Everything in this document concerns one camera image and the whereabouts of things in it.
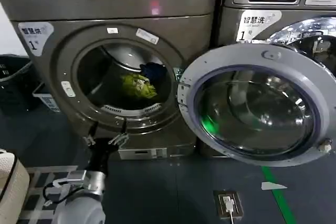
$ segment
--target dryer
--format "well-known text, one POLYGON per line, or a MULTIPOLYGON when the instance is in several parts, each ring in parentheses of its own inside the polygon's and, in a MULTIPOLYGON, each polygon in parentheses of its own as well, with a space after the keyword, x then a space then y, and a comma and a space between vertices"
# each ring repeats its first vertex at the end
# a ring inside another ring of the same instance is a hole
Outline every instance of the dryer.
POLYGON ((214 0, 0 1, 80 136, 98 122, 96 137, 113 138, 127 120, 122 159, 193 152, 175 96, 188 62, 208 49, 214 0))

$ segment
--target blue cloth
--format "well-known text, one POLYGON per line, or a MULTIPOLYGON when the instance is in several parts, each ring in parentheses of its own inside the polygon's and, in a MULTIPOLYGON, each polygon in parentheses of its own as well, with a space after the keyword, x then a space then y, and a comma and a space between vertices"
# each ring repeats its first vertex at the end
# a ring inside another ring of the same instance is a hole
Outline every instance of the blue cloth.
POLYGON ((149 62, 146 65, 141 64, 141 75, 145 76, 151 82, 160 81, 167 74, 167 69, 165 66, 153 62, 149 62))

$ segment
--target green light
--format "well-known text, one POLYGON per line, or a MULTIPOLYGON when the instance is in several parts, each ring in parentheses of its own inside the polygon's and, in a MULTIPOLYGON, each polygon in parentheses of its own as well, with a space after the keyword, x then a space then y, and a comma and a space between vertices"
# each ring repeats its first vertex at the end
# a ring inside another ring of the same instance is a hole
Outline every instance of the green light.
POLYGON ((209 115, 202 117, 201 122, 202 126, 208 133, 213 135, 218 133, 219 130, 218 124, 214 122, 209 115))

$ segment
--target green floor line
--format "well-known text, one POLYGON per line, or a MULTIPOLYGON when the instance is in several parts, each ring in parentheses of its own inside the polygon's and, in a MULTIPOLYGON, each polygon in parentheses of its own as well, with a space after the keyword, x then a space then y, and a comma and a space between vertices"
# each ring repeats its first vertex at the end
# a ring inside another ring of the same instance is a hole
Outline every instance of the green floor line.
MULTIPOLYGON (((277 183, 272 172, 268 167, 262 166, 261 170, 263 171, 266 181, 277 183)), ((272 193, 282 213, 282 216, 285 219, 286 224, 296 224, 294 215, 292 214, 289 206, 287 205, 287 202, 284 198, 284 195, 281 192, 281 189, 272 190, 272 193)))

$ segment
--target laundry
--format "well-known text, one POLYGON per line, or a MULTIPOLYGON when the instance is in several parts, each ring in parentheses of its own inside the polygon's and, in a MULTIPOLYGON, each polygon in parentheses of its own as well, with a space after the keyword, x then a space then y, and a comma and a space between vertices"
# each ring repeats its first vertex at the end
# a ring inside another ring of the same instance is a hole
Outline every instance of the laundry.
POLYGON ((121 76, 122 90, 129 96, 151 99, 157 96, 155 87, 150 80, 140 74, 128 74, 121 76))
POLYGON ((149 62, 147 64, 141 64, 141 75, 150 79, 151 82, 156 82, 162 80, 167 73, 167 69, 161 65, 154 62, 149 62))

